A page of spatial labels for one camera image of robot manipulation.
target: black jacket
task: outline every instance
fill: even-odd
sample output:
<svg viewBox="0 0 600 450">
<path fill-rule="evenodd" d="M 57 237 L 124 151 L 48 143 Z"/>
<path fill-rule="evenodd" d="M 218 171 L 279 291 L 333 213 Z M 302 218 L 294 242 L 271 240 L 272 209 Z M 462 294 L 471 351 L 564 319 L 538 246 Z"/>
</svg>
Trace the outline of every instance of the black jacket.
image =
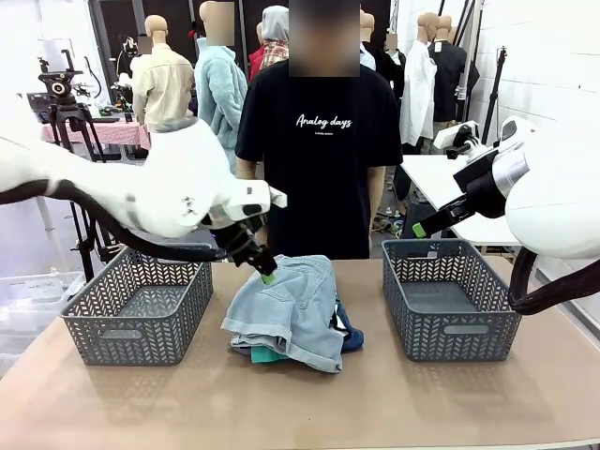
<svg viewBox="0 0 600 450">
<path fill-rule="evenodd" d="M 442 50 L 435 52 L 437 43 L 429 46 L 429 56 L 438 66 L 435 74 L 435 91 L 433 99 L 435 101 L 435 110 L 433 113 L 434 122 L 450 122 L 457 118 L 457 97 L 456 91 L 460 84 L 460 75 L 465 70 L 467 64 L 467 53 L 452 45 L 447 41 L 442 41 Z M 471 65 L 471 77 L 469 78 L 468 95 L 479 80 L 479 71 L 475 65 Z"/>
<path fill-rule="evenodd" d="M 376 71 L 387 81 L 394 82 L 394 96 L 399 102 L 404 93 L 404 64 L 399 66 L 385 50 L 371 42 L 364 41 L 365 50 L 375 59 Z M 400 61 L 406 62 L 406 58 L 401 53 Z"/>
</svg>

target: table surface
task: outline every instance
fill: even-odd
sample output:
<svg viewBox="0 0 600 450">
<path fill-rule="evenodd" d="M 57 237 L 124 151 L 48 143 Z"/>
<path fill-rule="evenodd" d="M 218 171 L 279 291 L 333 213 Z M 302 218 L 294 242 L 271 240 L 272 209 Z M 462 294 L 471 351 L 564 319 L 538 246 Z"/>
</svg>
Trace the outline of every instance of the table surface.
<svg viewBox="0 0 600 450">
<path fill-rule="evenodd" d="M 405 156 L 402 168 L 433 207 L 440 209 L 462 195 L 454 174 L 466 162 L 465 157 L 451 160 L 445 156 Z M 492 219 L 476 214 L 452 227 L 452 231 L 475 246 L 520 246 L 505 217 Z"/>
<path fill-rule="evenodd" d="M 488 258 L 504 277 L 511 266 Z M 363 351 L 330 375 L 252 365 L 219 329 L 250 271 L 215 294 L 177 367 L 86 367 L 57 320 L 0 382 L 0 448 L 326 449 L 600 442 L 600 352 L 556 308 L 524 318 L 509 359 L 415 364 L 383 300 L 382 261 L 336 262 Z"/>
<path fill-rule="evenodd" d="M 139 145 L 148 150 L 150 148 L 150 139 L 145 126 L 139 122 L 127 122 L 124 118 L 120 118 L 118 122 L 110 123 L 94 123 L 94 128 L 100 143 L 112 143 L 118 145 Z M 48 142 L 54 141 L 53 130 L 50 124 L 45 124 L 42 127 L 43 139 Z M 82 143 L 83 135 L 80 131 L 72 131 L 67 126 L 67 132 L 70 140 L 73 143 Z M 94 142 L 92 130 L 88 127 L 90 139 Z"/>
</svg>

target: mannequin head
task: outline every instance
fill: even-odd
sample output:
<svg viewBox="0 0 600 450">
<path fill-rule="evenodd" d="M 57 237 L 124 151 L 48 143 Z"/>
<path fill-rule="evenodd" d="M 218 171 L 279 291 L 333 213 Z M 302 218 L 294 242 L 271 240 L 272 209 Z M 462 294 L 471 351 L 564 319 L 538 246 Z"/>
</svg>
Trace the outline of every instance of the mannequin head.
<svg viewBox="0 0 600 450">
<path fill-rule="evenodd" d="M 266 7 L 262 12 L 264 40 L 290 40 L 290 11 L 286 7 Z"/>
<path fill-rule="evenodd" d="M 259 22 L 258 25 L 256 25 L 256 36 L 259 38 L 259 42 L 261 43 L 261 45 L 263 45 L 263 23 Z"/>
<path fill-rule="evenodd" d="M 370 42 L 371 35 L 375 30 L 375 17 L 372 14 L 360 10 L 360 40 Z"/>
<path fill-rule="evenodd" d="M 448 42 L 450 42 L 451 44 L 454 43 L 454 39 L 457 36 L 457 30 L 458 30 L 458 28 L 453 26 L 452 29 L 450 30 L 450 33 L 448 33 Z"/>
<path fill-rule="evenodd" d="M 433 40 L 438 33 L 439 23 L 440 17 L 435 12 L 426 12 L 420 15 L 417 20 L 417 24 L 419 25 L 417 40 L 420 40 L 424 44 Z"/>
<path fill-rule="evenodd" d="M 452 30 L 452 17 L 441 16 L 440 22 L 438 23 L 438 32 L 435 38 L 437 40 L 449 40 L 448 35 L 450 35 L 450 30 Z"/>
<path fill-rule="evenodd" d="M 396 33 L 388 33 L 386 35 L 385 49 L 392 52 L 398 49 L 398 35 Z"/>
<path fill-rule="evenodd" d="M 234 3 L 208 1 L 200 5 L 207 45 L 234 45 Z"/>
<path fill-rule="evenodd" d="M 167 21 L 160 16 L 148 16 L 145 22 L 146 35 L 152 38 L 153 45 L 165 44 L 169 35 Z"/>
</svg>

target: beige shirt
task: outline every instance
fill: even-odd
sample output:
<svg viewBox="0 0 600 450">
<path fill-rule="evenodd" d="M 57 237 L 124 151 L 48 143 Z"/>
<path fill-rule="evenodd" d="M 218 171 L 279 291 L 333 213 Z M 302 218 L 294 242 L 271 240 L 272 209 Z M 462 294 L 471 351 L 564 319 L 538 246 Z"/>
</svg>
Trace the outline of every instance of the beige shirt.
<svg viewBox="0 0 600 450">
<path fill-rule="evenodd" d="M 152 54 L 139 58 L 133 70 L 133 111 L 152 131 L 186 116 L 194 69 L 167 44 L 157 44 Z"/>
</svg>

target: teal garment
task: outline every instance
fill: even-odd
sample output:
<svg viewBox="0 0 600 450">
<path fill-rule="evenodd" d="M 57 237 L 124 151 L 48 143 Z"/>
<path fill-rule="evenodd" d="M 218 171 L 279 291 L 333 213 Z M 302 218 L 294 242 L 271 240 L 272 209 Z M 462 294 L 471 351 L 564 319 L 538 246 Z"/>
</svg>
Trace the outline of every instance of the teal garment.
<svg viewBox="0 0 600 450">
<path fill-rule="evenodd" d="M 194 69 L 198 93 L 198 117 L 217 135 L 235 173 L 235 144 L 248 91 L 244 72 L 235 63 L 235 52 L 209 46 L 198 39 L 200 55 Z"/>
<path fill-rule="evenodd" d="M 290 359 L 285 354 L 279 354 L 277 352 L 273 352 L 268 347 L 260 346 L 260 347 L 252 347 L 252 363 L 253 364 L 267 364 L 267 363 L 276 363 L 277 361 L 281 361 L 284 359 Z"/>
</svg>

